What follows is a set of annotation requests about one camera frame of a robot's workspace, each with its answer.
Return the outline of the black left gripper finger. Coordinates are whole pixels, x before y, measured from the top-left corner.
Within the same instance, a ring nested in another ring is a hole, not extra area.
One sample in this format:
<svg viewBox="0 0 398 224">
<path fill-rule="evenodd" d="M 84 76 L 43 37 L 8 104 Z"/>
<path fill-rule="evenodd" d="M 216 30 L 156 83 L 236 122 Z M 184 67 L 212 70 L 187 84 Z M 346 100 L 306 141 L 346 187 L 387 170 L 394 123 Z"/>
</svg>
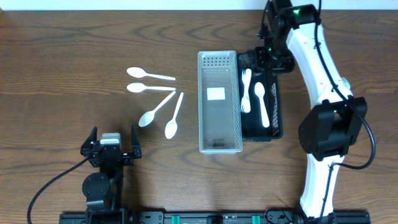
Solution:
<svg viewBox="0 0 398 224">
<path fill-rule="evenodd" d="M 82 146 L 81 146 L 82 149 L 90 148 L 92 142 L 97 140 L 97 130 L 98 130 L 98 128 L 96 126 L 94 126 L 90 135 L 87 137 L 86 141 L 82 144 Z"/>
<path fill-rule="evenodd" d="M 132 147 L 139 147 L 139 140 L 137 138 L 136 129 L 134 125 L 131 126 L 131 146 Z"/>
</svg>

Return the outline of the white plastic fork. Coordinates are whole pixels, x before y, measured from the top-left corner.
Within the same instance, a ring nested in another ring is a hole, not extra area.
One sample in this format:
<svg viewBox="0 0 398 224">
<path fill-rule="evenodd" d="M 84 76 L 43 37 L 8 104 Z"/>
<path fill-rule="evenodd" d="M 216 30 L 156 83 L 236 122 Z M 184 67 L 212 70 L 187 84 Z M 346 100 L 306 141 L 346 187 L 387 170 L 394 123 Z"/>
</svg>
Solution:
<svg viewBox="0 0 398 224">
<path fill-rule="evenodd" d="M 243 97 L 241 100 L 241 111 L 244 113 L 250 112 L 250 104 L 248 100 L 248 93 L 247 93 L 247 87 L 248 87 L 248 75 L 249 75 L 249 69 L 245 69 L 245 71 L 242 72 L 242 82 L 243 82 Z"/>
<path fill-rule="evenodd" d="M 243 97 L 241 98 L 241 112 L 249 113 L 251 111 L 251 103 L 249 99 L 249 86 L 251 82 L 252 71 L 247 68 L 242 71 L 242 83 L 243 83 Z"/>
<path fill-rule="evenodd" d="M 345 77 L 342 77 L 341 80 L 344 83 L 345 87 L 347 87 L 347 89 L 350 90 L 351 89 L 351 85 L 349 84 L 349 81 Z"/>
</svg>

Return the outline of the white plastic spoon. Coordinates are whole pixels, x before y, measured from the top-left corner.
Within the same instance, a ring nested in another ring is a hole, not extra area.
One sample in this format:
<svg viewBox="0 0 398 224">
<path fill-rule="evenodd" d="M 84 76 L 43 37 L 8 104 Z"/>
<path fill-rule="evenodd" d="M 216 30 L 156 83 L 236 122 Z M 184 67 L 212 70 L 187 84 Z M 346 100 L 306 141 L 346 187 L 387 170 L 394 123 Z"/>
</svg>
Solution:
<svg viewBox="0 0 398 224">
<path fill-rule="evenodd" d="M 183 96 L 184 96 L 184 92 L 181 92 L 181 94 L 178 98 L 176 107 L 175 107 L 174 115 L 173 115 L 172 119 L 165 126 L 165 137 L 167 139 L 172 139 L 174 137 L 175 133 L 177 132 L 177 129 L 178 129 L 177 115 L 178 115 L 179 109 L 182 104 Z"/>
<path fill-rule="evenodd" d="M 264 96 L 265 96 L 265 88 L 261 82 L 257 82 L 254 86 L 254 92 L 256 96 L 259 98 L 259 106 L 261 112 L 261 122 L 264 128 L 268 128 L 270 126 L 267 109 L 265 106 Z"/>
<path fill-rule="evenodd" d="M 156 112 L 163 107 L 173 96 L 176 94 L 176 91 L 171 92 L 168 96 L 166 96 L 153 110 L 145 112 L 141 118 L 139 119 L 139 127 L 145 127 L 151 124 L 151 122 L 155 118 Z"/>
<path fill-rule="evenodd" d="M 133 93 L 140 93 L 144 90 L 175 91 L 176 88 L 168 86 L 147 86 L 143 83 L 135 82 L 128 84 L 127 90 Z"/>
<path fill-rule="evenodd" d="M 172 80 L 172 81 L 176 80 L 175 77 L 147 73 L 143 68 L 140 68 L 140 67 L 130 67 L 126 71 L 130 76 L 132 76 L 134 78 L 151 77 L 151 78 L 158 78 L 158 79 L 162 79 L 162 80 Z"/>
</svg>

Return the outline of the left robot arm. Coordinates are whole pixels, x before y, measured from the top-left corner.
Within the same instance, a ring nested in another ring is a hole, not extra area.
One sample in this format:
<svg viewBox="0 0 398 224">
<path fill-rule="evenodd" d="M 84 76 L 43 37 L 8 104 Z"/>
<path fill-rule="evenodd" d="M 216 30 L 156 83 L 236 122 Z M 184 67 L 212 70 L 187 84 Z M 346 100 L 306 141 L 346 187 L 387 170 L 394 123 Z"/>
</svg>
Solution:
<svg viewBox="0 0 398 224">
<path fill-rule="evenodd" d="M 99 169 L 82 184 L 87 206 L 86 222 L 138 223 L 134 210 L 121 203 L 124 167 L 132 166 L 136 159 L 142 157 L 134 126 L 131 127 L 131 151 L 122 152 L 119 133 L 104 133 L 98 140 L 97 127 L 94 127 L 82 144 L 80 154 Z"/>
</svg>

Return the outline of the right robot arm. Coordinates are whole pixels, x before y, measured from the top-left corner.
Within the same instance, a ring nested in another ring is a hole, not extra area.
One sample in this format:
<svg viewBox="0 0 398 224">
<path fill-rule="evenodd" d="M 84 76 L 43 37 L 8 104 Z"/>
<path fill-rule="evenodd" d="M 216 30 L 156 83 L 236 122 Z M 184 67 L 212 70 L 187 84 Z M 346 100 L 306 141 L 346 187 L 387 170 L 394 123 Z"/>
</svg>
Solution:
<svg viewBox="0 0 398 224">
<path fill-rule="evenodd" d="M 370 131 L 363 97 L 354 97 L 334 64 L 320 18 L 321 7 L 294 6 L 290 1 L 267 1 L 256 54 L 257 66 L 268 75 L 298 67 L 310 98 L 311 110 L 298 127 L 298 137 L 307 155 L 305 187 L 294 223 L 366 223 L 367 213 L 336 213 L 333 192 L 338 169 L 361 128 Z"/>
</svg>

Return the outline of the clear plastic basket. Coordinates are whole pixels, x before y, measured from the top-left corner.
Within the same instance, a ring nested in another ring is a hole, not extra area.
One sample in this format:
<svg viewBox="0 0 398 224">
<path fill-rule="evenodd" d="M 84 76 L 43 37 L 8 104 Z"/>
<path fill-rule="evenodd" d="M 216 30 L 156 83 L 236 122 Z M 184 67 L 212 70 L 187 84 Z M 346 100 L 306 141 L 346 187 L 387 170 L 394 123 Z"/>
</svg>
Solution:
<svg viewBox="0 0 398 224">
<path fill-rule="evenodd" d="M 203 154 L 243 150 L 236 52 L 198 53 L 199 149 Z"/>
</svg>

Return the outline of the black plastic basket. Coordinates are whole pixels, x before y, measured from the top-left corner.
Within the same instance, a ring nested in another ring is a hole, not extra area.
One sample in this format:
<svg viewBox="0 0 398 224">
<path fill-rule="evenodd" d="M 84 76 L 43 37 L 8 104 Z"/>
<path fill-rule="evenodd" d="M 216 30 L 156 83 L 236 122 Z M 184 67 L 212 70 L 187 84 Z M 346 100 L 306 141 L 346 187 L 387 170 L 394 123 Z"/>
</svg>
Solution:
<svg viewBox="0 0 398 224">
<path fill-rule="evenodd" d="M 246 141 L 269 142 L 283 136 L 282 115 L 280 111 L 279 87 L 277 76 L 270 69 L 269 51 L 264 47 L 256 47 L 245 53 L 238 54 L 238 83 L 239 97 L 243 97 L 244 83 L 242 74 L 247 68 L 251 69 L 252 77 L 249 85 L 249 100 L 251 111 L 241 112 L 242 137 Z M 259 98 L 255 95 L 254 85 L 260 82 L 264 86 L 264 102 L 270 125 L 262 125 Z"/>
</svg>

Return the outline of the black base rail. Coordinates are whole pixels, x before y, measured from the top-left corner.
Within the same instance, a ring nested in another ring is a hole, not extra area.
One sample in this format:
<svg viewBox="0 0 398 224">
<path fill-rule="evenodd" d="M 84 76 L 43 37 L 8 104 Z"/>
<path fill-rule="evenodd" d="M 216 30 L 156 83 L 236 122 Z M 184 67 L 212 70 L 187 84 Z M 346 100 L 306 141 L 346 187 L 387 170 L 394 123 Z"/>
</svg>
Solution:
<svg viewBox="0 0 398 224">
<path fill-rule="evenodd" d="M 264 213 L 163 213 L 92 215 L 61 214 L 61 224 L 136 223 L 136 224 L 286 224 L 286 223 L 371 223 L 368 212 L 333 212 L 323 218 L 304 218 L 292 211 L 267 210 Z"/>
</svg>

